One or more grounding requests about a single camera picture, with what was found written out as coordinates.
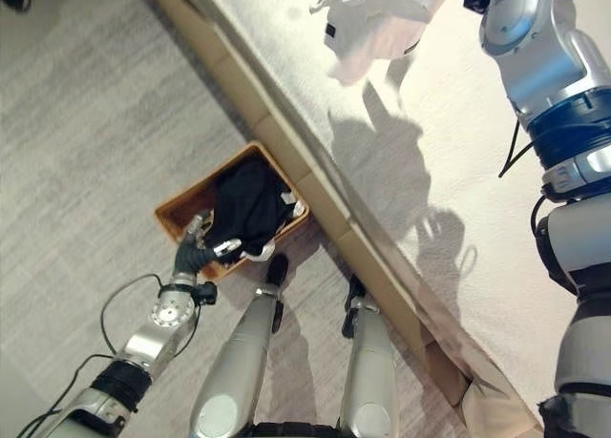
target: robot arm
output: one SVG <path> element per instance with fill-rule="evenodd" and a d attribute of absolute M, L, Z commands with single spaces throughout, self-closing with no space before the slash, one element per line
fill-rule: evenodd
<path fill-rule="evenodd" d="M 232 245 L 199 249 L 196 234 L 205 217 L 197 215 L 185 231 L 168 285 L 161 288 L 147 322 L 129 339 L 91 386 L 78 394 L 38 437 L 118 436 L 151 383 L 165 370 L 196 324 L 196 306 L 214 303 L 212 282 L 197 284 L 197 274 Z"/>
<path fill-rule="evenodd" d="M 482 48 L 545 169 L 542 193 L 567 202 L 541 220 L 550 277 L 578 296 L 558 356 L 558 395 L 540 405 L 546 437 L 611 436 L 611 72 L 575 29 L 572 0 L 465 0 L 483 13 Z"/>

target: gray carpet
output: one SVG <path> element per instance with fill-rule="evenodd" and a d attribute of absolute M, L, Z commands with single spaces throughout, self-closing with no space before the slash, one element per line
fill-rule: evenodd
<path fill-rule="evenodd" d="M 167 278 L 175 245 L 154 208 L 249 138 L 148 0 L 34 0 L 27 15 L 0 9 L 0 32 L 0 370 L 23 378 L 22 387 L 3 381 L 0 389 L 4 438 L 23 420 L 13 412 L 42 412 L 88 354 L 105 351 L 97 313 L 112 290 L 145 272 Z M 334 424 L 349 354 L 340 335 L 349 272 L 312 220 L 280 249 L 292 272 L 257 419 Z M 187 435 L 200 382 L 263 269 L 247 265 L 220 282 L 218 304 L 205 309 L 192 345 L 124 436 Z M 116 344 L 155 292 L 138 285 L 111 306 Z M 467 436 L 392 337 L 401 435 Z M 91 363 L 77 387 L 102 367 Z"/>

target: black cable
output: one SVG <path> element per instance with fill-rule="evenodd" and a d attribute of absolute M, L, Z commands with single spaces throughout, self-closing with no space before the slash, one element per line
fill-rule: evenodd
<path fill-rule="evenodd" d="M 507 158 L 505 159 L 505 164 L 503 164 L 503 168 L 500 170 L 498 178 L 503 177 L 503 175 L 507 171 L 509 171 L 509 168 L 512 167 L 510 163 L 512 161 L 512 155 L 514 154 L 514 149 L 516 148 L 517 130 L 519 130 L 519 120 L 516 120 L 516 127 L 514 128 L 514 136 L 512 137 L 512 145 L 509 147 L 509 153 L 507 154 Z"/>
<path fill-rule="evenodd" d="M 153 273 L 143 274 L 142 276 L 138 276 L 137 278 L 135 278 L 135 279 L 133 279 L 133 280 L 131 280 L 129 282 L 126 282 L 123 285 L 121 285 L 117 290 L 115 290 L 111 294 L 110 297 L 108 297 L 108 299 L 106 300 L 106 302 L 102 306 L 102 312 L 100 312 L 100 314 L 99 314 L 99 327 L 100 327 L 100 330 L 102 332 L 102 338 L 104 338 L 104 343 L 106 343 L 106 345 L 108 346 L 108 348 L 110 349 L 110 351 L 111 351 L 111 353 L 113 355 L 116 355 L 116 349 L 113 346 L 113 344 L 111 343 L 111 340 L 108 338 L 108 333 L 106 332 L 106 324 L 104 323 L 104 314 L 106 313 L 106 308 L 111 303 L 111 301 L 115 299 L 115 297 L 119 293 L 121 293 L 126 288 L 131 287 L 136 282 L 140 282 L 140 281 L 142 281 L 143 279 L 146 279 L 146 278 L 155 278 L 155 279 L 157 279 L 157 282 L 159 284 L 159 288 L 161 288 L 163 286 L 163 284 L 161 283 L 161 278 L 157 274 L 153 274 Z"/>
<path fill-rule="evenodd" d="M 516 120 L 516 127 L 514 128 L 514 137 L 512 137 L 512 145 L 509 148 L 509 154 L 507 154 L 507 159 L 505 159 L 505 164 L 503 164 L 503 169 L 501 169 L 500 173 L 498 173 L 498 178 L 501 178 L 501 177 L 505 176 L 505 173 L 507 171 L 509 171 L 511 169 L 511 167 L 514 166 L 517 163 L 517 161 L 520 158 L 522 158 L 524 156 L 524 154 L 526 152 L 528 152 L 529 150 L 531 150 L 533 148 L 533 146 L 535 145 L 535 142 L 532 141 L 530 144 L 528 144 L 526 147 L 524 147 L 522 150 L 520 150 L 516 154 L 516 156 L 513 156 L 514 149 L 516 148 L 517 130 L 519 130 L 519 120 Z M 537 140 L 541 139 L 544 136 L 546 136 L 546 133 L 544 133 L 543 135 L 538 137 Z"/>
<path fill-rule="evenodd" d="M 507 165 L 507 167 L 505 169 L 503 169 L 500 174 L 498 175 L 498 178 L 501 178 L 505 175 L 505 173 L 507 171 L 509 171 L 509 169 L 514 166 L 517 161 L 522 158 L 524 156 L 524 154 L 526 152 L 528 152 L 529 150 L 531 150 L 533 148 L 533 146 L 535 145 L 535 142 L 531 142 L 530 144 L 528 144 L 526 147 L 524 147 L 522 150 L 520 150 L 516 156 L 514 156 L 514 158 L 509 162 L 509 164 Z"/>
<path fill-rule="evenodd" d="M 533 236 L 537 235 L 537 213 L 543 201 L 546 200 L 547 197 L 543 195 L 538 201 L 535 203 L 535 207 L 533 207 L 533 212 L 531 213 L 531 229 L 533 230 Z"/>
<path fill-rule="evenodd" d="M 57 408 L 57 406 L 61 403 L 61 401 L 66 397 L 66 395 L 68 394 L 68 392 L 70 391 L 71 388 L 73 388 L 74 383 L 76 382 L 76 378 L 78 378 L 78 373 L 80 373 L 80 370 L 83 369 L 83 367 L 92 359 L 94 358 L 101 358 L 101 359 L 113 359 L 113 357 L 111 355 L 106 355 L 106 354 L 92 354 L 89 357 L 87 357 L 82 364 L 80 364 L 78 366 L 78 368 L 76 369 L 76 371 L 74 372 L 73 378 L 70 381 L 70 383 L 68 384 L 68 386 L 64 389 L 64 391 L 59 395 L 59 397 L 57 397 L 57 400 L 55 400 L 53 402 L 53 404 L 51 405 L 51 407 L 47 410 L 47 412 L 45 412 L 44 414 L 41 414 L 40 416 L 38 416 L 36 419 L 32 420 L 29 424 L 27 424 L 17 435 L 17 438 L 20 438 L 22 436 L 24 436 L 24 433 L 28 430 L 28 428 L 33 426 L 33 429 L 28 433 L 27 438 L 31 438 L 36 431 L 40 428 L 40 426 L 42 425 L 43 422 L 45 422 L 45 419 L 47 419 L 48 417 L 57 414 L 59 412 Z"/>
<path fill-rule="evenodd" d="M 44 413 L 40 414 L 38 417 L 36 417 L 36 418 L 32 419 L 31 421 L 29 421 L 28 424 L 21 429 L 21 431 L 17 435 L 17 438 L 22 438 L 26 434 L 28 429 L 31 426 L 33 426 L 34 424 L 42 423 L 48 417 L 54 416 L 55 414 L 59 414 L 60 412 L 61 412 L 61 409 L 54 409 L 53 411 L 47 411 L 47 412 L 44 412 Z"/>
<path fill-rule="evenodd" d="M 201 314 L 201 306 L 198 306 L 198 315 L 195 318 L 195 325 L 193 327 L 193 331 L 191 332 L 191 335 L 189 335 L 189 339 L 184 344 L 184 346 L 176 354 L 174 354 L 175 359 L 178 357 L 178 355 L 180 355 L 184 351 L 184 349 L 187 348 L 187 346 L 191 343 L 191 340 L 193 340 L 193 337 L 195 336 L 195 331 L 198 329 L 198 326 L 200 324 L 200 314 Z"/>

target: bed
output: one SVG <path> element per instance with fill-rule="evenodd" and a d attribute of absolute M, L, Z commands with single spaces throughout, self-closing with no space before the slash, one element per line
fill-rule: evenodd
<path fill-rule="evenodd" d="M 537 158 L 496 177 L 515 117 L 480 17 L 447 0 L 415 52 L 346 88 L 327 76 L 335 57 L 326 14 L 308 11 L 316 0 L 158 1 L 450 386 L 472 435 L 540 434 L 537 402 L 554 392 L 575 300 L 547 277 L 530 231 Z M 611 61 L 608 0 L 576 6 Z"/>

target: mattress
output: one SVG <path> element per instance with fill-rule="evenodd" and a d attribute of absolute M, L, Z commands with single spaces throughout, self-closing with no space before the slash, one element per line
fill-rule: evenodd
<path fill-rule="evenodd" d="M 335 56 L 323 43 L 325 13 L 308 11 L 317 0 L 206 1 L 353 219 L 395 271 L 416 269 L 422 281 L 405 286 L 449 355 L 461 366 L 481 350 L 536 412 L 554 392 L 575 299 L 547 277 L 530 231 L 537 157 L 496 177 L 515 117 L 480 49 L 480 16 L 447 0 L 414 53 L 375 62 L 346 88 L 327 76 Z M 576 7 L 578 27 L 611 61 L 608 0 Z"/>

